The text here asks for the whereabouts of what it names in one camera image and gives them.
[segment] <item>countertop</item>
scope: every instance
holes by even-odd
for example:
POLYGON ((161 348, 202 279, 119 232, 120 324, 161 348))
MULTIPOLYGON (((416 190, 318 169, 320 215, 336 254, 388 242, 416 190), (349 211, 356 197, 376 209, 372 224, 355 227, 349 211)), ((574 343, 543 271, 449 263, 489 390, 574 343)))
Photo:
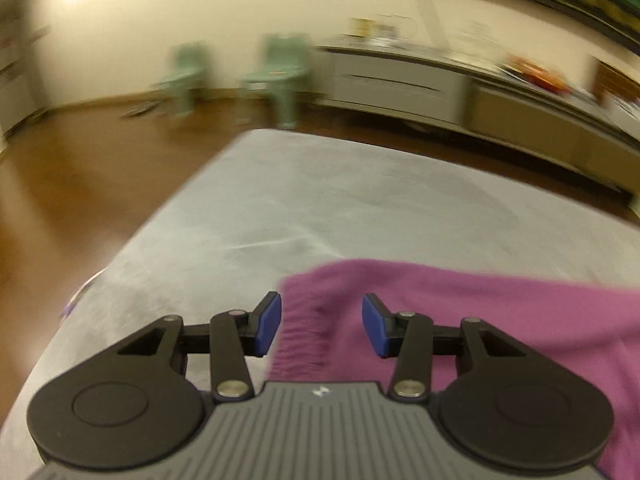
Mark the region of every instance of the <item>countertop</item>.
POLYGON ((376 46, 363 43, 360 38, 354 36, 334 36, 318 45, 318 48, 328 52, 341 52, 344 54, 359 54, 364 56, 385 57, 389 59, 407 60, 437 66, 454 72, 465 73, 476 81, 497 85, 499 87, 525 94, 539 102, 559 108, 573 114, 577 118, 591 123, 593 126, 615 136, 618 140, 628 144, 636 150, 640 150, 640 141, 620 130, 611 122, 606 112, 595 102, 590 102, 574 95, 556 95, 545 89, 519 81, 504 73, 486 70, 458 62, 435 49, 411 43, 401 43, 398 46, 376 46))

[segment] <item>pink towel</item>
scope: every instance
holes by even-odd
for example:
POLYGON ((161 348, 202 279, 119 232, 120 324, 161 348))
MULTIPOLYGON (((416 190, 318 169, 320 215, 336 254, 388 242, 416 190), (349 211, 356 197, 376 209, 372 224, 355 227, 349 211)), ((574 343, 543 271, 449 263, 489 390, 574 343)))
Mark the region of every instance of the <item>pink towel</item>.
MULTIPOLYGON (((380 360, 369 343, 361 312, 366 292, 392 312, 420 312, 435 324, 481 317, 609 397, 616 421, 598 466, 614 480, 640 478, 640 292, 374 260, 290 276, 280 290, 272 380, 379 381, 386 388, 395 360, 380 360)), ((436 357, 433 390, 454 378, 452 358, 436 357)))

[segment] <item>gray mattress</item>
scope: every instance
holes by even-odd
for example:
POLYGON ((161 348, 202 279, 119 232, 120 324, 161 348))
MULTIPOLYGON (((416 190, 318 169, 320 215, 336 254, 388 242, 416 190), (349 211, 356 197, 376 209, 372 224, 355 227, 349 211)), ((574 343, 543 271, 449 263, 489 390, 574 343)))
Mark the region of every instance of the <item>gray mattress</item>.
MULTIPOLYGON (((0 433, 0 476, 41 465, 25 424, 50 378, 156 318, 251 309, 288 274, 337 258, 640 285, 640 230, 463 166, 277 130, 244 134, 123 248, 63 323, 0 433)), ((250 360, 259 384, 268 358, 250 360)), ((207 358, 188 377, 206 387, 207 358)))

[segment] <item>wooden floor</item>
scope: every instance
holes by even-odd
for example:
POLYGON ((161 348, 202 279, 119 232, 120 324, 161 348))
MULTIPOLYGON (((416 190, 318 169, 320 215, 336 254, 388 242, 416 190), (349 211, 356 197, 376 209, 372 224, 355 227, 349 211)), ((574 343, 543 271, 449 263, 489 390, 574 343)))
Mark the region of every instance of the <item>wooden floor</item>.
MULTIPOLYGON (((50 115, 9 139, 0 162, 0 421, 56 331, 74 291, 201 165, 247 126, 231 101, 183 121, 128 107, 50 115)), ((273 127, 256 103, 251 128, 273 127)), ((636 225, 628 195, 530 156, 397 120, 306 106, 299 131, 378 144, 491 171, 585 202, 636 225)))

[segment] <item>chair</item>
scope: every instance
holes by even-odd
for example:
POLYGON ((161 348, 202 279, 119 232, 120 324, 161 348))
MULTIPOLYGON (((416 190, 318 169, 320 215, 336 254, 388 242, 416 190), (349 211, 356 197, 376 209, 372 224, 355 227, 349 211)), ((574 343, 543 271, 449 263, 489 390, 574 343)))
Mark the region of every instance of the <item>chair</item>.
POLYGON ((262 67, 246 76, 240 85, 239 122, 248 122, 246 99, 251 92, 266 92, 273 100, 279 128, 296 126, 295 92, 304 88, 310 75, 306 37, 268 35, 264 41, 262 67))
POLYGON ((191 90, 205 89, 209 69, 207 47, 201 43, 185 43, 174 48, 172 72, 158 83, 174 100, 176 115, 193 112, 191 90))

